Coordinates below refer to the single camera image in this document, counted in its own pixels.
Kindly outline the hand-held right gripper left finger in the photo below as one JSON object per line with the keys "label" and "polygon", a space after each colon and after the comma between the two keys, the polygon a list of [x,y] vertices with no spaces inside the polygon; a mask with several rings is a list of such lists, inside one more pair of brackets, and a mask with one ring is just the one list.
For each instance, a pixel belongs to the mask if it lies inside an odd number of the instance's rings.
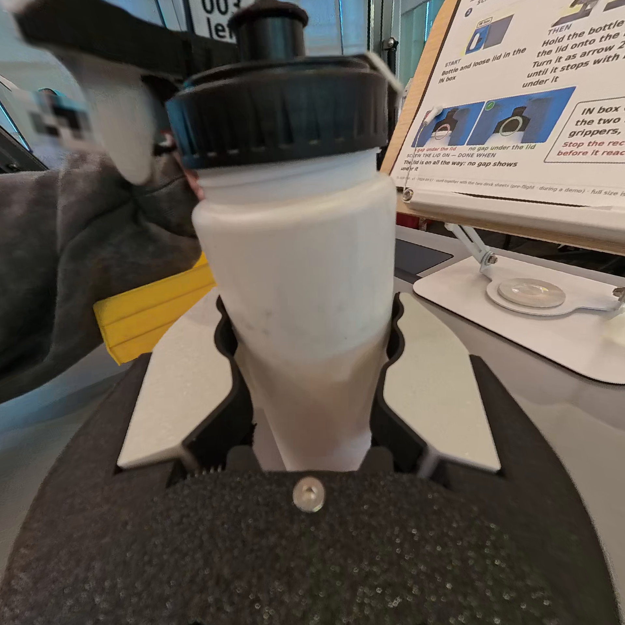
{"label": "hand-held right gripper left finger", "polygon": [[179,461],[217,469],[249,443],[251,394],[236,362],[238,340],[218,293],[180,317],[152,351],[118,456],[120,469]]}

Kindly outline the person's left forearm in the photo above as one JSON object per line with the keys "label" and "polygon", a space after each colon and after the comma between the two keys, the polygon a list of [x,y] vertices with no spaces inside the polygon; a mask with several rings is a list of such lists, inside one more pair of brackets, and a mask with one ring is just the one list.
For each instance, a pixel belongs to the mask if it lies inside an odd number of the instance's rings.
{"label": "person's left forearm", "polygon": [[130,184],[108,157],[1,175],[1,402],[51,381],[102,342],[93,305],[190,270],[199,203],[179,154]]}

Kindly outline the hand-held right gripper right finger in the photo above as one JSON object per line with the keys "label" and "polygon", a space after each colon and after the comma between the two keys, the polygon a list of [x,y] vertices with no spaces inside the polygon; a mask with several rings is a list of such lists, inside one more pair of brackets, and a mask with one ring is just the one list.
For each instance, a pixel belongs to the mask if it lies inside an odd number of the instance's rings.
{"label": "hand-held right gripper right finger", "polygon": [[394,296],[386,356],[369,419],[372,446],[386,448],[398,471],[422,478],[442,462],[498,473],[471,356],[413,294]]}

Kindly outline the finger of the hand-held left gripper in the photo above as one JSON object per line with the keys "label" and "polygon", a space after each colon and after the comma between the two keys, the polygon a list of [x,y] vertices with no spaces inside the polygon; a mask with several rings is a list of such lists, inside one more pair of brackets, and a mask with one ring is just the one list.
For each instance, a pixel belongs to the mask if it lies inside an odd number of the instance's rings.
{"label": "finger of the hand-held left gripper", "polygon": [[390,69],[390,67],[388,67],[387,63],[384,62],[377,53],[372,51],[366,51],[364,53],[364,60],[373,70],[375,70],[375,72],[385,78],[388,85],[397,95],[403,95],[403,83],[398,80],[394,72]]}

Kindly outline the white plastic bottle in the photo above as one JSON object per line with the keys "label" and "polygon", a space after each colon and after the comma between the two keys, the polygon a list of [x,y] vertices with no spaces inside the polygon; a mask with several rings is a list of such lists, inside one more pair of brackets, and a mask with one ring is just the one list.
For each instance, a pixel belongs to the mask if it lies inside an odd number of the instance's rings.
{"label": "white plastic bottle", "polygon": [[371,445],[395,280],[377,152],[198,170],[194,229],[288,471],[354,471]]}

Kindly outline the black bottle lid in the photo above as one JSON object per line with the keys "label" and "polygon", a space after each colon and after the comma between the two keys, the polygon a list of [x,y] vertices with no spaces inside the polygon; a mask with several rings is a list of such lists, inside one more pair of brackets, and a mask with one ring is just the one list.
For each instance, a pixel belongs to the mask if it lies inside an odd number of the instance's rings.
{"label": "black bottle lid", "polygon": [[228,22],[240,61],[192,76],[166,103],[184,167],[276,164],[379,149],[390,86],[355,56],[307,56],[307,13],[256,1]]}

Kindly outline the yellow plastic bin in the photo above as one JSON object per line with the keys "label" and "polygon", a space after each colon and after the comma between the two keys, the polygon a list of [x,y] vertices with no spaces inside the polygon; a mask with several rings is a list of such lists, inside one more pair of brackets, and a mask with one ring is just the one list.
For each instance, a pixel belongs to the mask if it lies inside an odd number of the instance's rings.
{"label": "yellow plastic bin", "polygon": [[167,330],[214,286],[201,254],[190,270],[96,302],[93,311],[107,352],[117,365],[151,353]]}

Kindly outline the white document stand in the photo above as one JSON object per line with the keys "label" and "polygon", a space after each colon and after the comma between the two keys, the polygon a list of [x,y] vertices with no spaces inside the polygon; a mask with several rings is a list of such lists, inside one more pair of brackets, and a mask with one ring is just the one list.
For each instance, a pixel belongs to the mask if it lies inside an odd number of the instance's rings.
{"label": "white document stand", "polygon": [[421,298],[586,378],[624,384],[624,288],[503,256],[445,224],[469,257],[415,282]]}

